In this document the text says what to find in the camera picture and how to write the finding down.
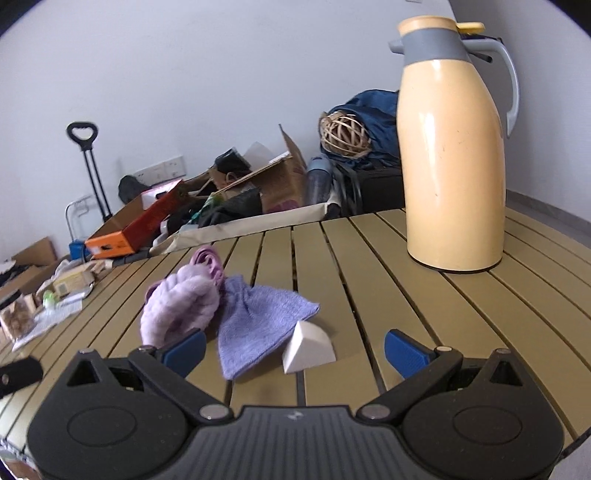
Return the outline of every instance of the blue fabric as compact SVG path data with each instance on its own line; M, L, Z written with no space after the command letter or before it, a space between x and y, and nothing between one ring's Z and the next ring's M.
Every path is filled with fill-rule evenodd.
M254 367L293 334L296 323L315 315L320 306L290 290L226 278L217 351L226 380Z
M400 166L400 147L396 133L396 108L398 92L387 90L366 90L355 95L343 105L337 105L329 114L341 111L353 113L364 124L371 138L372 151L362 158L351 159L320 149L332 160L339 161L355 170L373 168L372 160L379 161L385 167Z
M207 338L201 330L185 338L162 357L162 363L185 378L205 358Z
M431 362L432 351L425 351L407 342L397 335L396 330L390 330L384 338L384 354L386 360L403 378L412 377L419 370Z

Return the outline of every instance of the black suitcase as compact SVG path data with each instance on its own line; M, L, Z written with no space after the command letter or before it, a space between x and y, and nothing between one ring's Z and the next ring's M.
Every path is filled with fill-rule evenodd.
M334 161L333 174L340 190L344 216L404 207L401 167L384 167L374 162L372 170L353 170Z

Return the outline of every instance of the pink fluffy cloth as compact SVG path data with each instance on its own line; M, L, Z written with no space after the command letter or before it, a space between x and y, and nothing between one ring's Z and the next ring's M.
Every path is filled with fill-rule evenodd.
M142 343L161 348L193 328L205 330L219 306L223 278L215 250L205 247L177 273L152 285L139 327Z

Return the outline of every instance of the black handle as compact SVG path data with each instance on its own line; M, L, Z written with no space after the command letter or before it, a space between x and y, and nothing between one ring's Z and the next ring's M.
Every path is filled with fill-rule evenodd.
M80 138L74 133L75 128L90 128L92 130L92 135L89 138ZM72 122L66 128L66 133L70 139L77 143L80 146L82 151L92 150L92 142L95 141L97 135L99 134L99 128L90 122Z

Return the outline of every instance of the gray thermos band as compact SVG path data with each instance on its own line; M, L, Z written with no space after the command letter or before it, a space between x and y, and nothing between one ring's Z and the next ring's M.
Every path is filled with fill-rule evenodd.
M471 63L468 52L497 52L507 65L513 87L513 103L507 112L507 137L511 135L519 113L519 80L515 64L501 42L491 38L462 40L458 32L447 28L422 28L406 34L401 40L390 42L389 46L393 53L404 55L405 66L427 60L462 60Z

